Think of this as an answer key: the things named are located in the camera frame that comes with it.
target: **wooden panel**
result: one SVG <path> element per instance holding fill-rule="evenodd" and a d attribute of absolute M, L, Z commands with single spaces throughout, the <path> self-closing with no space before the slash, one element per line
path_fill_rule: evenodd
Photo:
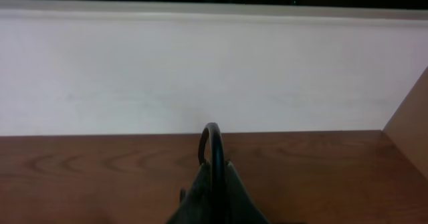
<path fill-rule="evenodd" d="M 381 132 L 224 134 L 272 220 L 428 223 L 428 182 Z M 0 138 L 0 223 L 164 223 L 198 135 Z"/>
<path fill-rule="evenodd" d="M 385 126 L 384 132 L 428 178 L 428 68 Z"/>

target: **black object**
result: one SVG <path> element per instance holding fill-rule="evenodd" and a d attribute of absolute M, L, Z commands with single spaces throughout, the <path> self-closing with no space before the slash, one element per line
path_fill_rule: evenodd
<path fill-rule="evenodd" d="M 211 162 L 205 159 L 205 143 L 211 146 Z M 216 123 L 209 123 L 199 141 L 201 168 L 180 206 L 167 224 L 269 224 L 255 207 L 230 160 L 225 161 L 223 141 Z"/>

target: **wood grain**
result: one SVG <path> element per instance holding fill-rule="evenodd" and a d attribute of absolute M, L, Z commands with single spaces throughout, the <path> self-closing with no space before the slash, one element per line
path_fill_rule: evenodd
<path fill-rule="evenodd" d="M 389 120 L 384 132 L 428 178 L 428 68 Z"/>
<path fill-rule="evenodd" d="M 199 135 L 0 138 L 0 223 L 164 223 Z M 428 223 L 428 183 L 381 132 L 224 134 L 273 223 Z"/>

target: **white panel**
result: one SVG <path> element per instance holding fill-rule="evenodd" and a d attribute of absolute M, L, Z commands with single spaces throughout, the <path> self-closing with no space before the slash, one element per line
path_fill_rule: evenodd
<path fill-rule="evenodd" d="M 427 27 L 197 18 L 0 17 L 0 135 L 382 129 L 428 65 Z"/>

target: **brown wooden surface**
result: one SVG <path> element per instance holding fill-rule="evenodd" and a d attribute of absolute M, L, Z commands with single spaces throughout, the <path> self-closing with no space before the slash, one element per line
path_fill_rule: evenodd
<path fill-rule="evenodd" d="M 0 223 L 164 223 L 198 135 L 0 138 Z M 273 222 L 428 223 L 428 182 L 381 132 L 224 134 Z"/>
<path fill-rule="evenodd" d="M 407 94 L 384 131 L 428 178 L 428 68 Z"/>

